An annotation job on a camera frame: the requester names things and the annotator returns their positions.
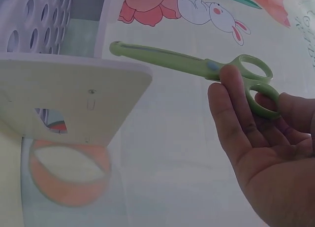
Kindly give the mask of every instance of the red flower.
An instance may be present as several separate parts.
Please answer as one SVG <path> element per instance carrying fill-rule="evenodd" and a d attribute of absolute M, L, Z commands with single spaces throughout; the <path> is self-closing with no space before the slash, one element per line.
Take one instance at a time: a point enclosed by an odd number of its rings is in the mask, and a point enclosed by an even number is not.
<path fill-rule="evenodd" d="M 154 27 L 163 16 L 167 19 L 181 17 L 177 0 L 125 0 L 118 20 L 130 24 L 135 19 Z"/>

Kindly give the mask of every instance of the white plastic basket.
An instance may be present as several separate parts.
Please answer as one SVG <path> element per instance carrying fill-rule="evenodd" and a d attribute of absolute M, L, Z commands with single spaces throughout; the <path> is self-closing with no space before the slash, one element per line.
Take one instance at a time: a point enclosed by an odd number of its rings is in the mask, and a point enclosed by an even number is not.
<path fill-rule="evenodd" d="M 0 119 L 24 137 L 107 145 L 151 82 L 146 66 L 100 59 L 123 2 L 0 0 Z M 67 132 L 47 130 L 52 109 Z"/>

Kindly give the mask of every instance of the scissors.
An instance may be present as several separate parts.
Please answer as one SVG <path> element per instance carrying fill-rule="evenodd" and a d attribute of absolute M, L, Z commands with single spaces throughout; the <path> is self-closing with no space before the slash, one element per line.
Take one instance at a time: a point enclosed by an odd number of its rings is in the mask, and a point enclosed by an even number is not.
<path fill-rule="evenodd" d="M 279 93 L 269 85 L 273 78 L 273 73 L 265 62 L 254 56 L 240 55 L 232 62 L 222 64 L 210 59 L 203 60 L 164 49 L 125 44 L 121 41 L 112 42 L 109 50 L 115 56 L 125 56 L 153 65 L 201 76 L 207 80 L 217 82 L 220 81 L 219 73 L 223 66 L 235 65 L 242 75 L 245 94 L 251 111 L 262 118 L 270 120 L 276 119 L 280 116 L 279 111 L 271 111 L 259 105 L 250 94 L 250 91 L 262 93 L 273 100 L 278 106 Z M 244 62 L 258 66 L 264 71 L 266 76 L 260 76 L 250 72 L 243 66 L 242 63 Z"/>

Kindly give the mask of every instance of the bunny illustration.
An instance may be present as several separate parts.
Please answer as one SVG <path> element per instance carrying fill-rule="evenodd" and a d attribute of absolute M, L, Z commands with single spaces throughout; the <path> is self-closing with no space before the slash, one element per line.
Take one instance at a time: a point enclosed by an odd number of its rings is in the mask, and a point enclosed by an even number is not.
<path fill-rule="evenodd" d="M 242 22 L 235 20 L 225 8 L 218 3 L 204 2 L 203 0 L 177 0 L 178 10 L 181 16 L 196 25 L 212 23 L 221 31 L 233 34 L 239 45 L 244 45 L 242 30 L 251 34 L 249 28 Z"/>
<path fill-rule="evenodd" d="M 209 5 L 202 0 L 177 0 L 181 16 L 188 22 L 203 25 L 211 20 Z"/>
<path fill-rule="evenodd" d="M 231 32 L 235 41 L 242 46 L 244 40 L 239 29 L 246 34 L 251 34 L 250 29 L 242 22 L 235 20 L 234 17 L 218 3 L 211 3 L 209 9 L 212 23 L 223 32 Z"/>

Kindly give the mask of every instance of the hand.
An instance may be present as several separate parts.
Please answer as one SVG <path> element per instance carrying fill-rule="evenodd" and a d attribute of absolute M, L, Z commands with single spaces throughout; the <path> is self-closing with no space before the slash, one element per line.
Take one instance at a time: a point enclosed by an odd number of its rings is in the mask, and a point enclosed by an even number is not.
<path fill-rule="evenodd" d="M 238 183 L 255 212 L 271 227 L 315 226 L 315 100 L 281 94 L 282 118 L 253 116 L 243 80 L 233 66 L 209 87 L 209 105 L 219 139 Z M 256 101 L 275 104 L 262 94 Z"/>

